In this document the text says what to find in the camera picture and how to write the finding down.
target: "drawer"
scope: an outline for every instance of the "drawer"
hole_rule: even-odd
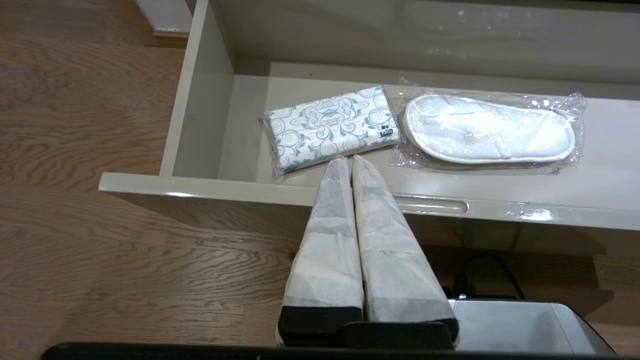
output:
[[[567,53],[556,54],[557,58],[546,53],[533,56],[528,48],[513,42],[522,37],[514,31],[527,30],[530,42],[555,38],[543,31],[542,25],[549,24],[499,20],[503,10],[517,19],[526,18],[527,12],[533,12],[534,19],[537,13],[555,12],[555,20],[582,24],[594,12],[418,0],[367,0],[363,12],[352,7],[363,1],[348,3],[338,12],[331,6],[336,1],[198,0],[160,174],[104,173],[100,190],[187,223],[216,221],[222,216],[261,216],[271,222],[304,224],[325,165],[272,180],[268,142],[257,119],[265,110],[378,83],[385,84],[393,97],[397,93],[394,84],[402,75],[434,88],[565,95],[581,91],[589,98],[583,117],[584,155],[578,166],[556,176],[435,174],[389,166],[391,148],[365,154],[379,167],[405,213],[640,229],[640,161],[636,156],[640,61],[616,58],[606,68],[598,55],[570,67],[564,73],[570,79],[559,79],[560,73],[554,71],[566,68],[566,62],[555,67],[549,64],[566,60],[569,53],[580,55],[580,48],[564,49]],[[476,27],[493,22],[502,25],[496,33],[483,28],[464,38],[451,35],[455,31],[443,35],[436,31],[418,41],[412,38],[420,29],[416,16],[431,16],[427,15],[432,13],[427,11],[429,6],[436,12],[455,10],[459,14],[446,26],[462,24],[465,16]],[[482,6],[489,17],[482,15]],[[612,27],[612,37],[630,36],[633,33],[625,32],[626,27],[640,20],[637,12],[595,13],[602,22],[618,23]],[[484,22],[478,20],[483,16]],[[385,26],[390,31],[381,33]],[[600,39],[610,46],[607,39]],[[632,40],[625,51],[640,60],[640,44]],[[490,44],[495,59],[469,42]],[[444,54],[430,53],[436,50]],[[454,55],[446,55],[453,50]],[[623,77],[627,83],[620,83],[621,74],[627,75]]]

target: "white drawer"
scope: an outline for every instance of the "white drawer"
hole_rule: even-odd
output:
[[[537,77],[539,73],[548,74],[553,58],[541,55],[533,59],[529,57],[530,61],[527,62],[526,56],[522,57],[526,54],[519,53],[524,51],[520,43],[514,43],[513,37],[507,37],[506,40],[501,37],[517,31],[515,22],[505,25],[503,21],[503,27],[495,34],[483,28],[485,32],[481,31],[473,40],[491,44],[492,56],[506,58],[509,66],[502,62],[496,65],[497,58],[492,60],[485,57],[486,61],[478,60],[477,68],[469,67],[465,62],[473,60],[473,56],[482,58],[486,54],[480,50],[480,53],[474,53],[477,48],[467,46],[468,41],[472,41],[470,39],[432,34],[432,37],[420,40],[420,44],[430,44],[419,49],[425,54],[424,58],[420,58],[416,53],[417,43],[407,41],[407,38],[416,36],[414,28],[387,24],[388,28],[394,30],[391,35],[399,37],[394,42],[389,39],[391,35],[379,32],[378,22],[371,23],[371,19],[386,14],[389,4],[415,3],[411,6],[417,10],[409,12],[414,17],[416,13],[428,13],[424,12],[424,6],[435,6],[441,12],[452,11],[446,6],[457,6],[462,11],[460,19],[464,18],[464,11],[480,16],[477,6],[487,6],[489,18],[499,17],[501,6],[367,0],[370,6],[366,12],[347,6],[344,10],[346,13],[339,14],[332,13],[331,7],[327,6],[335,4],[335,1],[320,3],[311,0],[198,0],[160,174],[105,173],[100,180],[100,190],[173,217],[180,217],[182,208],[190,208],[185,216],[197,217],[198,211],[228,211],[230,204],[237,204],[242,209],[236,213],[238,216],[245,216],[251,209],[267,212],[273,209],[282,215],[279,217],[281,221],[293,221],[295,218],[303,222],[308,216],[306,208],[315,199],[324,166],[301,170],[285,179],[272,181],[268,144],[257,118],[265,110],[343,94],[373,83],[385,84],[389,94],[393,94],[396,89],[393,84],[397,83],[399,75],[404,75],[416,82],[442,88],[535,94],[581,91],[589,97],[589,105],[584,114],[586,145],[583,158],[577,167],[565,170],[558,176],[429,174],[390,167],[392,149],[366,154],[365,157],[383,172],[403,211],[459,218],[640,229],[640,191],[637,186],[640,161],[636,154],[637,134],[640,133],[640,86],[633,83],[587,83],[486,75],[498,72],[502,75],[524,76],[527,74],[527,64],[531,65],[534,60],[536,64],[531,65],[529,75]],[[352,0],[350,3],[362,4],[363,1]],[[252,5],[255,8],[248,11],[247,6]],[[525,7],[517,9],[517,16],[522,11],[528,11]],[[551,11],[532,9],[544,14]],[[577,23],[590,19],[592,13],[582,10],[556,11],[559,15],[556,13],[555,20],[566,17]],[[403,16],[407,15],[398,15],[397,19],[403,19]],[[624,33],[626,27],[631,26],[628,22],[632,17],[635,17],[633,20],[636,24],[640,24],[640,14],[634,12],[599,12],[599,16],[604,22],[616,21],[620,25],[611,30],[614,32],[612,36],[617,36],[617,32]],[[308,20],[309,17],[316,22],[300,20]],[[387,22],[394,21],[386,15],[385,19]],[[490,26],[491,20],[486,19],[478,24]],[[455,25],[455,21],[451,21],[447,26]],[[335,28],[330,31],[327,24],[335,24]],[[529,30],[527,36],[530,42],[535,43],[536,37],[544,39],[549,36],[537,33],[542,28],[532,22],[522,26]],[[344,32],[344,38],[336,37],[336,29]],[[311,38],[305,42],[304,38],[298,36]],[[608,43],[606,38],[600,41]],[[354,52],[348,51],[351,49],[348,42],[359,44],[352,47],[362,54],[360,63]],[[640,60],[640,43],[631,41],[626,46],[632,48],[626,50],[629,56]],[[429,50],[436,48],[445,54],[447,50],[451,52],[455,49],[456,54],[448,58],[446,55],[438,57],[429,53]],[[580,48],[568,47],[567,51],[573,56],[580,56]],[[467,60],[461,55],[465,52],[475,55],[470,55],[471,59]],[[385,56],[387,53],[396,56]],[[398,59],[398,56],[404,55],[407,58]],[[252,56],[316,63],[279,62],[269,58],[252,60]],[[566,56],[558,54],[556,60],[560,61]],[[609,74],[609,80],[617,81],[620,80],[620,74],[626,71],[628,79],[640,81],[640,72],[637,72],[640,61],[627,63],[630,61],[628,58],[616,59],[607,70],[599,63],[601,59],[598,56],[585,60],[581,67],[572,68],[569,72],[571,77],[603,80]],[[447,59],[451,59],[452,65],[449,67]],[[589,61],[595,64],[591,68]],[[320,65],[320,62],[349,66]],[[427,70],[466,69],[476,74],[352,66],[385,64]],[[600,69],[600,72],[596,73],[593,69]],[[551,72],[550,77],[557,77],[557,74]]]

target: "plastic bag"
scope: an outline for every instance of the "plastic bag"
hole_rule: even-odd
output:
[[[265,112],[273,179],[300,168],[397,143],[382,85]]]
[[[400,78],[392,165],[465,174],[558,174],[582,156],[587,105],[568,97],[438,90]]]

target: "black cable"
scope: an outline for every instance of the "black cable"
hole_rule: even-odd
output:
[[[516,280],[516,277],[513,276],[513,273],[511,272],[511,270],[509,270],[509,267],[507,266],[507,264],[505,264],[504,261],[501,258],[498,258],[496,255],[489,254],[489,253],[482,253],[482,254],[476,254],[476,255],[472,256],[471,258],[468,258],[465,261],[464,265],[462,265],[462,275],[461,276],[464,277],[464,278],[467,278],[467,266],[473,260],[477,260],[477,259],[481,259],[481,258],[490,258],[490,259],[495,260],[498,264],[500,264],[500,267],[502,267],[502,271],[504,271],[504,273],[507,275],[507,277],[509,278],[509,280],[513,284],[513,287],[518,292],[518,296],[522,300],[525,300],[524,293],[522,292],[522,289],[520,288],[520,285],[518,284],[518,281]]]

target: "blue floral pattern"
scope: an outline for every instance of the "blue floral pattern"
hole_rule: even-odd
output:
[[[381,85],[265,112],[278,175],[400,140]]]

